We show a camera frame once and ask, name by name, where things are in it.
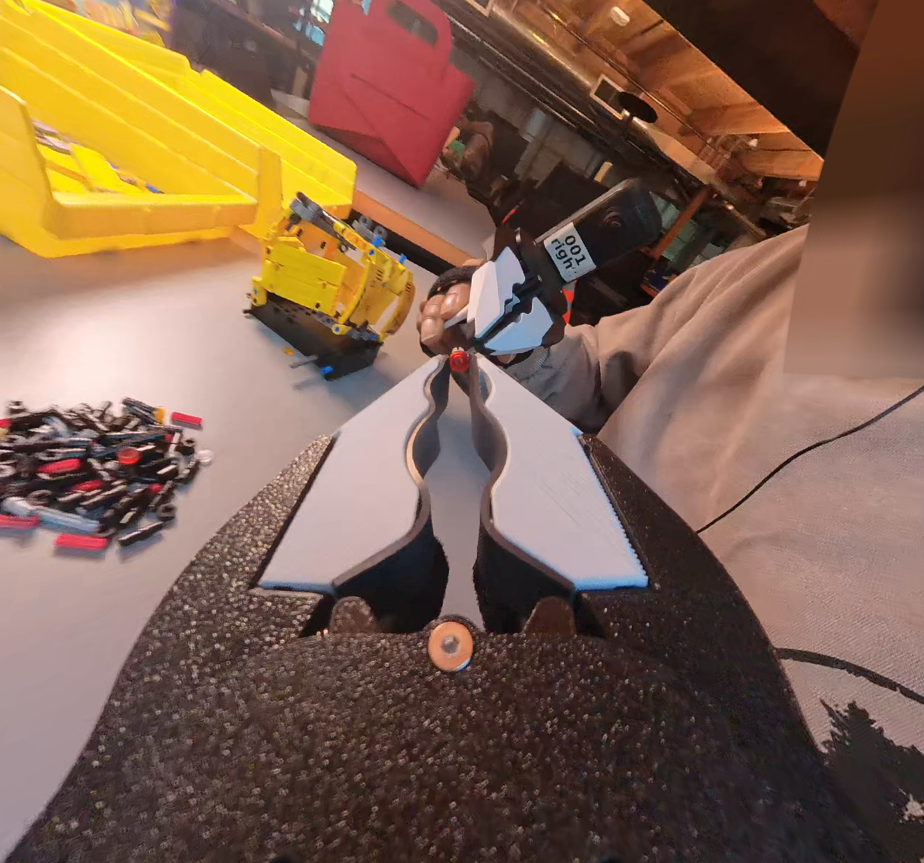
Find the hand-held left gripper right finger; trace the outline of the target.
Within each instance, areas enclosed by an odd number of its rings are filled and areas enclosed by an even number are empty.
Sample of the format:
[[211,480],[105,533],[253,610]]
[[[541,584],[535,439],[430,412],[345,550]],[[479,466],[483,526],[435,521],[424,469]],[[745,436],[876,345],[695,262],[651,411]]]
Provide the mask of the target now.
[[500,543],[573,592],[648,587],[582,431],[485,357],[470,359],[469,401]]

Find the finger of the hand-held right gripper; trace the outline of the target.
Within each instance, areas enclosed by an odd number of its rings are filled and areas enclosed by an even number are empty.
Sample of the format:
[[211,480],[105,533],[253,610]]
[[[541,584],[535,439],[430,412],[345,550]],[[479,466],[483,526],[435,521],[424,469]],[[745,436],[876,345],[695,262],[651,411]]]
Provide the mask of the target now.
[[470,282],[470,325],[484,336],[505,314],[514,299],[514,286],[523,283],[519,259],[496,259],[478,267]]
[[495,358],[513,357],[537,349],[552,328],[552,316],[541,303],[533,303],[528,313],[518,314],[491,338],[479,339],[479,352]]

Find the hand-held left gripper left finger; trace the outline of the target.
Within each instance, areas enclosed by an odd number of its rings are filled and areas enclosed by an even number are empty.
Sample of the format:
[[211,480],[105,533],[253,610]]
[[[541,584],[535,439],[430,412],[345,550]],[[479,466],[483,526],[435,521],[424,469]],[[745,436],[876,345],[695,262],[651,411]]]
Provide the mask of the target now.
[[433,357],[334,434],[271,547],[257,586],[345,596],[379,568],[412,591],[423,580],[403,550],[432,514],[425,479],[440,453],[446,358]]

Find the yellow toy robot model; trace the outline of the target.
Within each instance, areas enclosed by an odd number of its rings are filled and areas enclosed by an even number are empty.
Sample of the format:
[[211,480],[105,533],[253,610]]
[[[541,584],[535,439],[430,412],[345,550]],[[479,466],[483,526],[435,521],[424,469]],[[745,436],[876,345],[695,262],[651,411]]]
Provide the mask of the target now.
[[364,216],[343,222],[298,191],[260,242],[245,314],[326,381],[370,367],[415,298],[413,275],[403,256],[388,253],[386,235]]

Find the pile of small connector pins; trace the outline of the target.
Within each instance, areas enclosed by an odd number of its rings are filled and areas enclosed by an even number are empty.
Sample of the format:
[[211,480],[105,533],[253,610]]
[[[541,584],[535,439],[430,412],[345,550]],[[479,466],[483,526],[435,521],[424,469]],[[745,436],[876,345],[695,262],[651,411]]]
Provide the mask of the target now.
[[[170,421],[171,412],[126,396],[118,403],[29,407],[10,399],[1,411],[1,534],[53,534],[65,556],[102,557],[158,540],[177,523],[181,497],[206,467],[199,429]],[[116,451],[142,450],[123,467]],[[110,539],[100,553],[54,548],[62,533]]]

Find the red tote bag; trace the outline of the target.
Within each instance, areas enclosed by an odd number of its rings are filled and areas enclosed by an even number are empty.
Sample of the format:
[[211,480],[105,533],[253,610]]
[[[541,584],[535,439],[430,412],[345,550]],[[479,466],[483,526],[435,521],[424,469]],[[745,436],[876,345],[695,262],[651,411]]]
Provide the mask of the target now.
[[447,15],[431,0],[337,3],[314,72],[308,122],[421,188],[475,92],[452,61]]

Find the person's beige sweatshirt torso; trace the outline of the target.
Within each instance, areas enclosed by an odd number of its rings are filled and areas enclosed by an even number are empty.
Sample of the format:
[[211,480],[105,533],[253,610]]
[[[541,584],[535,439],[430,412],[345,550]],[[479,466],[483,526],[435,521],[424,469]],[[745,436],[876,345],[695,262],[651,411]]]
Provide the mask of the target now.
[[[701,380],[599,437],[694,529],[806,445],[918,386]],[[889,861],[922,861],[922,396],[801,458],[702,534],[782,657],[825,766]]]

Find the heap of grey blue pieces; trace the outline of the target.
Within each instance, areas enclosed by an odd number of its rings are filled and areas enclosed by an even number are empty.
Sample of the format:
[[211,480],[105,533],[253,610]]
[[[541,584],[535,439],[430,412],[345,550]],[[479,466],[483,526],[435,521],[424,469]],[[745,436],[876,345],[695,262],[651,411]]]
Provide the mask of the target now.
[[52,190],[70,193],[162,194],[143,178],[37,120],[36,143]]

